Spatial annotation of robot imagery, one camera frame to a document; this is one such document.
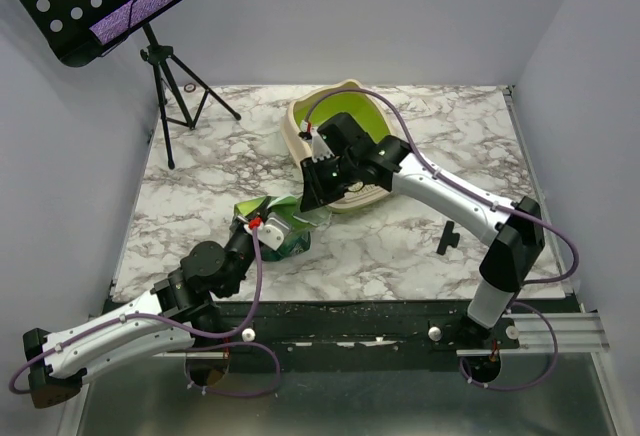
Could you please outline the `black binder clip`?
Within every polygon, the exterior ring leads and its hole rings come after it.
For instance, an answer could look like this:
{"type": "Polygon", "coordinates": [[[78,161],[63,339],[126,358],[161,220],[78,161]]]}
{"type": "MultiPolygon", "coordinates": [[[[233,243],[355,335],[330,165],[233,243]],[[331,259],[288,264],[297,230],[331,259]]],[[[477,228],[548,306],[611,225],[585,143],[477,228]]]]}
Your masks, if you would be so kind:
{"type": "Polygon", "coordinates": [[[444,256],[449,248],[457,248],[460,242],[460,234],[455,230],[455,222],[448,220],[441,234],[436,253],[444,256]]]}

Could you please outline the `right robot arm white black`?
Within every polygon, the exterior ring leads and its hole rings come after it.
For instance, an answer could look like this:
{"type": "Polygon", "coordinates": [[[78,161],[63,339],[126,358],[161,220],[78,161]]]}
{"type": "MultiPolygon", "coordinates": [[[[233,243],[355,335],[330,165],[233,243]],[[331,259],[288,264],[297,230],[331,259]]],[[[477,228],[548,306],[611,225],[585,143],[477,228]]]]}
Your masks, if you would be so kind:
{"type": "Polygon", "coordinates": [[[479,268],[482,281],[459,327],[471,347],[493,340],[496,323],[545,247],[539,204],[529,197],[514,202],[485,192],[427,161],[397,136],[374,141],[348,113],[301,136],[312,149],[300,163],[302,212],[334,203],[362,183],[429,206],[487,246],[479,268]]]}

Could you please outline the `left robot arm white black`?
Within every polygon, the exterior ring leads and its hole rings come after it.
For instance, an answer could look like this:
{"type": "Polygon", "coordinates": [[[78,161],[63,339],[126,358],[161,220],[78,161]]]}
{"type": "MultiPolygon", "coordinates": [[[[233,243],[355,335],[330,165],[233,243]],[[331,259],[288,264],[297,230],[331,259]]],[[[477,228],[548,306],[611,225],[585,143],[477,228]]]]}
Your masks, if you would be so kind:
{"type": "Polygon", "coordinates": [[[238,292],[251,265],[260,266],[261,217],[244,220],[226,245],[197,244],[179,267],[137,298],[79,326],[49,332],[34,328],[23,336],[29,395],[37,409],[74,398],[82,387],[119,365],[175,350],[227,348],[250,326],[259,302],[227,329],[213,299],[238,292]]]}

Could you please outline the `green litter bag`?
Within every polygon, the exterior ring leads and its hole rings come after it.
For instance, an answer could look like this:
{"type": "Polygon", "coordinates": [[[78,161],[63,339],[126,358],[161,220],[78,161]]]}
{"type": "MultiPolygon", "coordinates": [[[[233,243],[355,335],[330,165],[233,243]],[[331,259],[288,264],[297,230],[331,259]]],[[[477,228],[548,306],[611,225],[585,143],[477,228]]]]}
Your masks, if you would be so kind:
{"type": "Polygon", "coordinates": [[[259,218],[258,239],[263,261],[275,262],[307,252],[311,233],[326,225],[331,210],[321,207],[308,212],[300,209],[301,197],[292,194],[263,196],[234,205],[230,235],[251,235],[249,222],[259,218]]]}

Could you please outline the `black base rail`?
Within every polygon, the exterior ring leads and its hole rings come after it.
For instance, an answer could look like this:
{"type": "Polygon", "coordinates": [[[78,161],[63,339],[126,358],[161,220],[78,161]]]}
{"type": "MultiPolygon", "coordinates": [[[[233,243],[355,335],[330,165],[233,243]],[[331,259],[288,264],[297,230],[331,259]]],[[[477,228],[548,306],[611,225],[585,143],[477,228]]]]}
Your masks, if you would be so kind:
{"type": "Polygon", "coordinates": [[[502,358],[553,350],[548,326],[528,310],[472,328],[464,301],[263,302],[249,326],[227,341],[271,349],[284,372],[455,371],[469,358],[475,376],[495,377],[502,358]]]}

